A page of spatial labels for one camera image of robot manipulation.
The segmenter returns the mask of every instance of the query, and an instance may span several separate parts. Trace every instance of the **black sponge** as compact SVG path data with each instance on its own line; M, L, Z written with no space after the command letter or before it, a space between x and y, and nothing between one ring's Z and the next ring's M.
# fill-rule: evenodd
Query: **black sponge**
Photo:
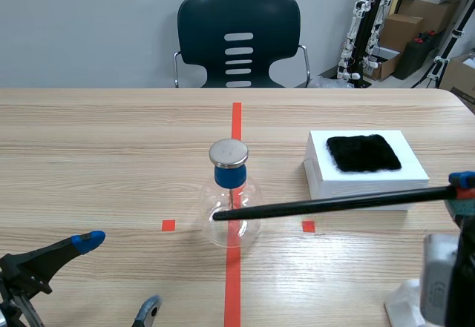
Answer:
M400 170L401 163L382 136L335 136L327 147L336 165L344 172Z

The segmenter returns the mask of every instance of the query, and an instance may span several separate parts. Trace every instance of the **plastic bag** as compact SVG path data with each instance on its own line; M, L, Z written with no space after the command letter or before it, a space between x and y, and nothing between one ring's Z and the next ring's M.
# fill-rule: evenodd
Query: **plastic bag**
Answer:
M309 83L308 88L355 88L353 84L344 81L343 79L334 80L326 79L321 76L317 76Z

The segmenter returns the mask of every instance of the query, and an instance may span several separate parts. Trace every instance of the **chair backrest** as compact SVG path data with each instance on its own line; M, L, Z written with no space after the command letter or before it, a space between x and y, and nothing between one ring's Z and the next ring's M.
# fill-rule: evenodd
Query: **chair backrest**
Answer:
M297 53L300 29L295 0L186 0L178 12L183 61L204 66L204 87L282 87L269 68Z

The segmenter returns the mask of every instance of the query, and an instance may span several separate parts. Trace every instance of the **silver lid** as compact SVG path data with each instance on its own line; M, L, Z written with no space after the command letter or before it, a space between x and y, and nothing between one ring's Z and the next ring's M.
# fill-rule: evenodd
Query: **silver lid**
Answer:
M209 149L209 158L218 168L239 168L247 161L248 156L247 145L236 139L222 139Z

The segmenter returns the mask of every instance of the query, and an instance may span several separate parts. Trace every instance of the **black stick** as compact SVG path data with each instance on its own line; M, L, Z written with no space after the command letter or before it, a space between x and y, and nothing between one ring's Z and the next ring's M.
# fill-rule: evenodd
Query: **black stick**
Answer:
M297 216L301 214L320 214L324 212L354 210L357 208L456 199L456 195L457 192L453 186L421 188L417 190L345 196L333 199L317 199L313 201L279 203L276 205L241 208L239 210L218 212L213 215L213 219L215 221L231 221L236 219L263 219Z

